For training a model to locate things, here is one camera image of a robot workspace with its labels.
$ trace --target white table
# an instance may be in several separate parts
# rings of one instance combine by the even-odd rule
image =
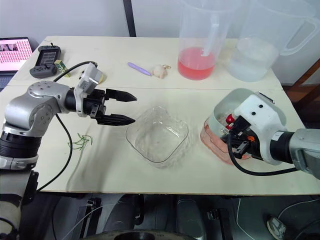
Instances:
[[[53,41],[63,51],[67,67],[92,60],[108,75],[99,88],[113,88],[135,95],[138,101],[106,102],[107,113],[124,114],[137,118],[145,110],[162,106],[168,112],[184,120],[189,128],[187,150],[170,168],[158,169],[149,165],[127,142],[126,126],[97,125],[95,120],[79,118],[75,113],[61,114],[73,141],[77,133],[93,137],[93,145],[87,145],[79,160],[80,151],[74,150],[66,171],[45,191],[52,192],[102,192],[102,193],[175,193],[217,195],[300,195],[319,194],[320,181],[298,171],[278,176],[251,176],[234,166],[219,160],[200,140],[205,119],[215,105],[235,88],[262,91],[272,97],[287,117],[289,131],[303,128],[290,100],[270,70],[267,76],[255,83],[246,83],[230,76],[224,67],[234,40],[227,40],[215,72],[208,79],[191,81],[179,75],[176,68],[176,38],[127,38],[127,37],[47,37],[42,45]],[[21,68],[0,94],[0,121],[8,102],[26,91],[26,86],[36,79],[29,75],[38,53]],[[133,62],[145,68],[155,64],[171,65],[165,79],[144,76],[127,67]],[[77,69],[71,78],[61,79],[62,84],[74,87],[78,82]],[[39,159],[35,170],[39,172],[39,186],[55,176],[65,164],[69,147],[68,139],[54,118],[42,138]],[[256,159],[242,164],[253,171],[273,171],[292,167],[287,163],[272,166]]]

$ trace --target game controller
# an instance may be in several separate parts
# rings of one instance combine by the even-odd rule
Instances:
[[[43,79],[56,75],[55,61],[60,57],[60,47],[51,43],[50,46],[40,46],[38,51],[39,57],[35,66],[29,71],[31,76],[36,79]]]

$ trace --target clear pitcher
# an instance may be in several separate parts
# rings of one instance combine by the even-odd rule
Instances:
[[[315,10],[303,0],[252,0],[249,16],[243,26],[228,71],[245,82],[260,80],[279,55],[298,52],[320,30]],[[306,23],[313,31],[298,45],[288,44]]]
[[[213,71],[240,0],[183,0],[178,70],[191,80]]]

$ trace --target laptop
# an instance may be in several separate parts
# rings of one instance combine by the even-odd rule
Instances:
[[[0,38],[0,92],[31,56],[27,37]]]

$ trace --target sneaker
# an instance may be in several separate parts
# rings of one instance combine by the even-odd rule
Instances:
[[[287,229],[286,225],[284,225],[278,218],[272,216],[267,222],[266,226],[271,233],[271,235],[277,240],[284,240],[285,231]]]

